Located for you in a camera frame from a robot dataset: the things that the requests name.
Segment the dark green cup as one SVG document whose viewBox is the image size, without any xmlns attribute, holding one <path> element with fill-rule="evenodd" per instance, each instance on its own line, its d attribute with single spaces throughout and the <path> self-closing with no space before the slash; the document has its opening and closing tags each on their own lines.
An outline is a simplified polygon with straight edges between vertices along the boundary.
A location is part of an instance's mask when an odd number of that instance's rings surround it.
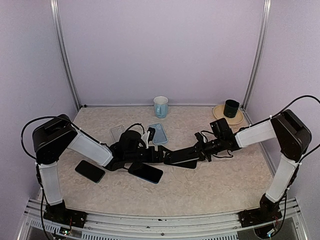
<svg viewBox="0 0 320 240">
<path fill-rule="evenodd" d="M 227 118 L 234 118 L 238 112 L 240 103 L 233 99 L 227 99 L 224 104 L 223 115 Z"/>
</svg>

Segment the aluminium frame post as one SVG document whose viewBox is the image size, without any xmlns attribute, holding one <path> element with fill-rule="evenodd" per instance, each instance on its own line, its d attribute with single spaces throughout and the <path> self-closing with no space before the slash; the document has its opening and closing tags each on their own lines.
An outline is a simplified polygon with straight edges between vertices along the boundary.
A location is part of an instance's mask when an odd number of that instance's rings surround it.
<svg viewBox="0 0 320 240">
<path fill-rule="evenodd" d="M 59 46 L 59 51 L 67 79 L 67 84 L 69 86 L 70 92 L 71 92 L 71 97 L 73 100 L 73 103 L 75 105 L 75 108 L 77 111 L 81 109 L 81 102 L 79 98 L 79 94 L 76 88 L 76 84 L 74 82 L 73 76 L 72 76 L 72 71 L 67 55 L 67 50 L 65 46 L 65 41 L 64 41 L 64 35 L 63 35 L 63 29 L 62 29 L 62 24 L 61 24 L 61 18 L 60 18 L 60 12 L 59 12 L 59 3 L 57 0 L 50 0 L 50 8 L 51 8 L 51 14 L 52 14 L 52 19 L 53 19 L 53 24 L 55 27 L 55 32 L 56 32 L 56 37 L 58 41 L 58 46 Z"/>
<path fill-rule="evenodd" d="M 253 59 L 252 69 L 250 72 L 249 82 L 248 82 L 247 89 L 242 102 L 242 109 L 244 112 L 249 107 L 250 99 L 254 91 L 254 86 L 257 79 L 261 58 L 263 55 L 264 44 L 265 44 L 265 39 L 266 39 L 268 25 L 269 25 L 271 5 L 272 5 L 271 0 L 264 1 L 257 47 L 256 47 L 254 59 Z"/>
</svg>

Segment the light blue mug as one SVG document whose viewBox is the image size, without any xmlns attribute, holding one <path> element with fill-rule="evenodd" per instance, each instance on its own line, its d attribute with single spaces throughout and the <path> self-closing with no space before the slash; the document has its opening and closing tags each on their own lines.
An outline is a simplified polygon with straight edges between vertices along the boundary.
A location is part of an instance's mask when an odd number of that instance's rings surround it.
<svg viewBox="0 0 320 240">
<path fill-rule="evenodd" d="M 168 114 L 169 99 L 165 96 L 157 96 L 153 99 L 154 113 L 159 119 L 164 119 Z"/>
</svg>

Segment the black phone white edge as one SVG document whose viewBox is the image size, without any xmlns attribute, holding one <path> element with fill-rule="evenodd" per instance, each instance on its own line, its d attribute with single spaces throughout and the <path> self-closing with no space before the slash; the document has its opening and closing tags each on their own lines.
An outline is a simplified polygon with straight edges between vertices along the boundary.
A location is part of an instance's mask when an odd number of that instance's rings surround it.
<svg viewBox="0 0 320 240">
<path fill-rule="evenodd" d="M 167 153 L 163 163 L 174 167 L 195 169 L 200 155 L 194 147 L 188 147 Z"/>
</svg>

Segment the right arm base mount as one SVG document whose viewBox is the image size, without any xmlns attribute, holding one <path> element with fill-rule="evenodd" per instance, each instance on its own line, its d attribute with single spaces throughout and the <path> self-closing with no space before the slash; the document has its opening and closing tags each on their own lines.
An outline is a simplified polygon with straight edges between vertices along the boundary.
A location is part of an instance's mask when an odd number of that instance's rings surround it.
<svg viewBox="0 0 320 240">
<path fill-rule="evenodd" d="M 258 208 L 246 209 L 238 213 L 241 227 L 251 227 L 282 218 L 279 205 L 280 201 L 272 202 L 265 195 L 263 195 L 259 201 Z"/>
</svg>

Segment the beige plate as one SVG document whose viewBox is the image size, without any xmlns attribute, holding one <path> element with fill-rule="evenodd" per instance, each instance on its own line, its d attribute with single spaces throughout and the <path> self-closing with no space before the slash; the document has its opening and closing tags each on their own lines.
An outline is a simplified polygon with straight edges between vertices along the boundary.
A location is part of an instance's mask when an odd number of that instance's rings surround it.
<svg viewBox="0 0 320 240">
<path fill-rule="evenodd" d="M 215 106 L 212 112 L 216 120 L 225 118 L 230 126 L 238 125 L 244 120 L 244 115 L 239 109 L 235 111 L 227 107 L 227 110 L 225 110 L 225 104 Z"/>
</svg>

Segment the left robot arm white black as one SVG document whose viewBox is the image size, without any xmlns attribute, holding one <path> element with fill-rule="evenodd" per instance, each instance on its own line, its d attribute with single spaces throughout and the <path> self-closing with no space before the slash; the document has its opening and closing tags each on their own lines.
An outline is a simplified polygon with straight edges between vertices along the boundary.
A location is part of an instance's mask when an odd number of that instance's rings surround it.
<svg viewBox="0 0 320 240">
<path fill-rule="evenodd" d="M 22 146 L 25 145 L 26 128 L 40 120 L 46 122 L 32 133 L 34 154 L 28 150 L 25 153 L 35 160 L 43 199 L 51 207 L 50 214 L 61 223 L 70 218 L 70 211 L 65 207 L 61 193 L 58 173 L 58 161 L 66 150 L 85 157 L 75 170 L 94 183 L 99 183 L 106 171 L 120 170 L 127 164 L 130 165 L 127 169 L 130 174 L 153 184 L 158 184 L 163 176 L 161 169 L 152 166 L 164 162 L 164 150 L 149 145 L 156 132 L 151 127 L 142 133 L 129 127 L 120 134 L 117 142 L 107 145 L 74 124 L 66 114 L 43 116 L 29 121 L 22 128 Z"/>
</svg>

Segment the clear phone case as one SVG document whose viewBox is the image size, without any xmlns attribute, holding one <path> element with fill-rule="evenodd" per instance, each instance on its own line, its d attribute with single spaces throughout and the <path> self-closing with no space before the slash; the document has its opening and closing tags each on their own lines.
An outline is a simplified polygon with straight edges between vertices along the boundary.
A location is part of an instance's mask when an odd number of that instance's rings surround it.
<svg viewBox="0 0 320 240">
<path fill-rule="evenodd" d="M 111 137 L 114 142 L 118 142 L 121 135 L 125 132 L 125 129 L 122 125 L 111 128 L 110 130 Z"/>
</svg>

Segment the left aluminium frame post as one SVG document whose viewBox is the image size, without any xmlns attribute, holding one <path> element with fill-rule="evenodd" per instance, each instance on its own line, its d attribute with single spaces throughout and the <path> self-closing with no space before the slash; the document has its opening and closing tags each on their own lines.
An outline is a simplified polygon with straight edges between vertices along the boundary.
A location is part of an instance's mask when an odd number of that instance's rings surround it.
<svg viewBox="0 0 320 240">
<path fill-rule="evenodd" d="M 70 92 L 71 92 L 71 97 L 73 100 L 73 103 L 75 105 L 75 108 L 77 111 L 81 109 L 81 102 L 79 98 L 79 94 L 76 88 L 76 84 L 74 82 L 73 76 L 72 76 L 72 71 L 67 55 L 67 50 L 65 46 L 65 41 L 64 41 L 64 35 L 63 35 L 63 29 L 62 29 L 62 24 L 61 24 L 61 18 L 60 18 L 60 12 L 59 12 L 59 3 L 57 0 L 50 0 L 50 8 L 51 8 L 51 14 L 52 14 L 52 19 L 53 19 L 53 24 L 55 27 L 55 32 L 56 32 L 56 37 L 58 41 L 58 46 L 59 46 L 59 51 L 67 79 L 67 84 L 69 86 Z"/>
</svg>

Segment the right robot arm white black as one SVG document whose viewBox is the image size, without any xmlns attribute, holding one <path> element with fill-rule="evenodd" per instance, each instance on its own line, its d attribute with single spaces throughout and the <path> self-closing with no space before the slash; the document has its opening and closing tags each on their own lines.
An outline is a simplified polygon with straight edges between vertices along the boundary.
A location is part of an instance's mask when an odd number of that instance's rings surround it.
<svg viewBox="0 0 320 240">
<path fill-rule="evenodd" d="M 167 155 L 167 161 L 172 165 L 195 160 L 210 162 L 221 152 L 235 152 L 252 145 L 276 142 L 280 159 L 273 180 L 264 194 L 268 202 L 257 208 L 255 212 L 260 222 L 266 222 L 275 214 L 276 209 L 273 204 L 285 196 L 302 161 L 319 149 L 318 145 L 309 149 L 313 138 L 312 133 L 306 124 L 290 110 L 290 106 L 301 99 L 320 101 L 313 95 L 299 96 L 276 114 L 242 127 L 236 132 L 233 132 L 226 118 L 217 119 L 210 123 L 213 140 L 205 140 L 201 132 L 197 132 L 195 134 L 197 142 L 194 146 L 173 151 Z"/>
</svg>

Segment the light blue phone case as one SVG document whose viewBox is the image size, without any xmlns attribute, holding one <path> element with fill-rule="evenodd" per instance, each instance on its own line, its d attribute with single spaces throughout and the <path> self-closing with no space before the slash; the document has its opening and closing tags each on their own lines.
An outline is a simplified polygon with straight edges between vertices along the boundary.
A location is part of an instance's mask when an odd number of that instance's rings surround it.
<svg viewBox="0 0 320 240">
<path fill-rule="evenodd" d="M 155 129 L 155 133 L 152 139 L 152 143 L 156 146 L 165 145 L 168 142 L 165 129 L 161 123 L 155 123 L 148 126 L 149 128 Z"/>
</svg>

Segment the black phone left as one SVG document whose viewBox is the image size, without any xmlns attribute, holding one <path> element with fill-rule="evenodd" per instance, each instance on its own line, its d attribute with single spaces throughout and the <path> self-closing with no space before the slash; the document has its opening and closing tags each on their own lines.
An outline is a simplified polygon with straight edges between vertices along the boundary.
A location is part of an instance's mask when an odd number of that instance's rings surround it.
<svg viewBox="0 0 320 240">
<path fill-rule="evenodd" d="M 89 179 L 94 183 L 99 183 L 103 176 L 105 175 L 105 171 L 101 168 L 89 163 L 86 160 L 82 160 L 76 167 L 75 171 L 81 176 Z"/>
</svg>

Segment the black phone blue edge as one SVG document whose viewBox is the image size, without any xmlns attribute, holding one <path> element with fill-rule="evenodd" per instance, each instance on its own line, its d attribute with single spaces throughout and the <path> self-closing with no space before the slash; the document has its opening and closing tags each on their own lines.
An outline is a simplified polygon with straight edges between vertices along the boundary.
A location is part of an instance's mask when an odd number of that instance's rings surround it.
<svg viewBox="0 0 320 240">
<path fill-rule="evenodd" d="M 128 169 L 128 172 L 131 175 L 153 184 L 158 184 L 163 176 L 163 171 L 161 169 L 139 162 L 132 163 Z"/>
</svg>

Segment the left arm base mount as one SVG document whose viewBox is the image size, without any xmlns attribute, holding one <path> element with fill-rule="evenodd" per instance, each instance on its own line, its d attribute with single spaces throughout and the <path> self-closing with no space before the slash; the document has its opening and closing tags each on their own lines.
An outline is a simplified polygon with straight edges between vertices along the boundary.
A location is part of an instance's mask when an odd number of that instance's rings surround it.
<svg viewBox="0 0 320 240">
<path fill-rule="evenodd" d="M 59 223 L 69 227 L 84 228 L 87 219 L 87 213 L 84 211 L 66 208 L 65 201 L 56 205 L 45 206 L 43 214 L 44 219 Z"/>
</svg>

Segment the right aluminium frame post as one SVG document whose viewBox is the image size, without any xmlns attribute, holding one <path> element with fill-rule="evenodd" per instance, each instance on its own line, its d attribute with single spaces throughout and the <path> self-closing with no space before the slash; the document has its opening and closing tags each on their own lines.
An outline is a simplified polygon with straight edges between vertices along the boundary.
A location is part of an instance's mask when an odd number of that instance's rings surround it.
<svg viewBox="0 0 320 240">
<path fill-rule="evenodd" d="M 249 82 L 248 82 L 247 89 L 242 102 L 242 109 L 244 112 L 249 107 L 250 99 L 254 91 L 254 86 L 257 79 L 261 58 L 263 55 L 264 44 L 265 44 L 265 39 L 266 39 L 268 25 L 269 25 L 271 5 L 272 5 L 271 0 L 264 1 L 257 47 L 256 47 L 254 59 L 253 59 L 252 69 L 250 72 Z"/>
</svg>

